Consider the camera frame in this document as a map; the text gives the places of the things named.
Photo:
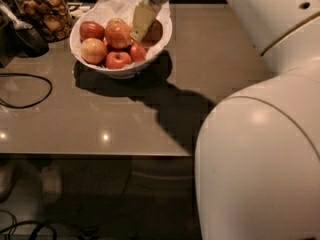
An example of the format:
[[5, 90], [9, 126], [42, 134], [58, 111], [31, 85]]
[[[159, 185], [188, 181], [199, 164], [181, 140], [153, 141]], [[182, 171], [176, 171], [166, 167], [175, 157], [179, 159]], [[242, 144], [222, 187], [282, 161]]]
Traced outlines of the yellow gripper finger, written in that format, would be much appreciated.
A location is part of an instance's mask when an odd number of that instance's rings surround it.
[[131, 23], [131, 37], [135, 41], [143, 40], [159, 11], [160, 6], [150, 0], [142, 0], [136, 4]]

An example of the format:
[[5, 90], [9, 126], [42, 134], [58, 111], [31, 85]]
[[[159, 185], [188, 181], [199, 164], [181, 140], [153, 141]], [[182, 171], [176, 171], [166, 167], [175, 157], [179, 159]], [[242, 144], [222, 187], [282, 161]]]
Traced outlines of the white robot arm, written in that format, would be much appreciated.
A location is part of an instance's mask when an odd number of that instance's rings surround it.
[[320, 240], [320, 0], [226, 0], [272, 72], [207, 116], [202, 240]]

